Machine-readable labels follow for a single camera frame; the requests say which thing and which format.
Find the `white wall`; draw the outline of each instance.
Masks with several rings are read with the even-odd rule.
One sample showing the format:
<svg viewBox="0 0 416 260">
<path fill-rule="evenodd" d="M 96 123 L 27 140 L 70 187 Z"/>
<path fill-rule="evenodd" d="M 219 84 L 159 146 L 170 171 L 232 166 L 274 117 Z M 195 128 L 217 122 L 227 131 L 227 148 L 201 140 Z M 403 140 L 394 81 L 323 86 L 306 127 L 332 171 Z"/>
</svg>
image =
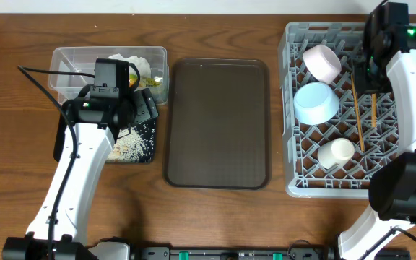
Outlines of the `white wall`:
<svg viewBox="0 0 416 260">
<path fill-rule="evenodd" d="M 0 13 L 368 14 L 381 0 L 0 0 Z M 416 14 L 416 0 L 409 4 Z"/>
</svg>

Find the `green clip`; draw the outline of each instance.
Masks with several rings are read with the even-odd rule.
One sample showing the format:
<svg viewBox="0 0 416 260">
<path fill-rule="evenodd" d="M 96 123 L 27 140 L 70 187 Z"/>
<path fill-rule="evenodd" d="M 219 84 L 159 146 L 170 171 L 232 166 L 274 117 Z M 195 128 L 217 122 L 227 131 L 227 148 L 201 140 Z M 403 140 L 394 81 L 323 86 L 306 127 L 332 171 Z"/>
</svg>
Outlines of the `green clip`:
<svg viewBox="0 0 416 260">
<path fill-rule="evenodd" d="M 273 253 L 272 254 L 272 260 L 282 260 L 282 254 L 281 253 Z"/>
<path fill-rule="evenodd" d="M 189 260 L 189 253 L 188 252 L 179 252 L 179 260 Z"/>
</svg>

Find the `clear plastic container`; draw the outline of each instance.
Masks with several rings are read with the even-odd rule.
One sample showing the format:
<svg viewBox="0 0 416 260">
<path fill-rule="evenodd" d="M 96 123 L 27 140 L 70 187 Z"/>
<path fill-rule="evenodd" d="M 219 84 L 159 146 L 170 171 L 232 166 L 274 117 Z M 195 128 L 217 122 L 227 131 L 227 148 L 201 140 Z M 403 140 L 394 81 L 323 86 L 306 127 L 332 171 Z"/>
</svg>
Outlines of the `clear plastic container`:
<svg viewBox="0 0 416 260">
<path fill-rule="evenodd" d="M 57 48 L 51 61 L 52 71 L 83 72 L 94 74 L 95 60 L 107 59 L 113 54 L 121 54 L 124 58 L 138 56 L 145 58 L 150 64 L 152 79 L 162 84 L 148 87 L 155 102 L 159 105 L 168 101 L 169 68 L 166 49 L 163 47 L 61 47 Z M 48 86 L 58 92 L 58 101 L 65 102 L 78 96 L 79 91 L 94 79 L 84 76 L 49 75 Z"/>
</svg>

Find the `plastic box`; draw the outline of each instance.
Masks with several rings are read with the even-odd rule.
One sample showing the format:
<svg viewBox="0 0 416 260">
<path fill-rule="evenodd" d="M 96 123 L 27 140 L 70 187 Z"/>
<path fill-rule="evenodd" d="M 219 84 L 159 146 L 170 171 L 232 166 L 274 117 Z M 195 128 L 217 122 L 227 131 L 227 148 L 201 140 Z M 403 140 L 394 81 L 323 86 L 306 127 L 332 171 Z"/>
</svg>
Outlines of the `plastic box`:
<svg viewBox="0 0 416 260">
<path fill-rule="evenodd" d="M 396 157 L 397 112 L 391 93 L 377 95 L 376 127 L 371 127 L 371 97 L 358 97 L 365 152 L 360 150 L 351 90 L 352 62 L 362 58 L 364 23 L 291 22 L 278 48 L 282 89 L 282 147 L 285 190 L 293 197 L 367 199 L 371 176 Z M 293 95 L 316 79 L 303 62 L 305 50 L 324 44 L 339 57 L 342 71 L 330 84 L 340 108 L 329 121 L 308 126 L 295 119 Z M 355 144 L 355 155 L 344 166 L 325 169 L 317 160 L 319 147 L 339 137 Z"/>
<path fill-rule="evenodd" d="M 51 68 L 58 72 L 83 72 L 94 74 L 95 60 L 107 59 L 113 54 L 123 57 L 138 56 L 150 63 L 152 78 L 162 81 L 158 87 L 149 87 L 155 102 L 159 105 L 168 101 L 169 68 L 167 53 L 163 47 L 62 47 L 53 52 Z M 58 92 L 58 101 L 65 102 L 78 96 L 79 91 L 87 84 L 94 82 L 91 77 L 49 75 L 48 86 Z"/>
</svg>

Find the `black tray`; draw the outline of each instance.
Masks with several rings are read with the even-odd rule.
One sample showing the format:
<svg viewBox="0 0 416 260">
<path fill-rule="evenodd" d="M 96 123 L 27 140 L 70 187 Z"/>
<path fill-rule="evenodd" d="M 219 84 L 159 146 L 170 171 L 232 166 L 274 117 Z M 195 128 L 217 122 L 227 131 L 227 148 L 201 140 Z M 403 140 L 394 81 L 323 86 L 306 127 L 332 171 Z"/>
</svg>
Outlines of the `black tray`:
<svg viewBox="0 0 416 260">
<path fill-rule="evenodd" d="M 177 187 L 260 189 L 270 160 L 269 71 L 257 60 L 185 58 L 173 70 L 163 175 Z"/>
</svg>

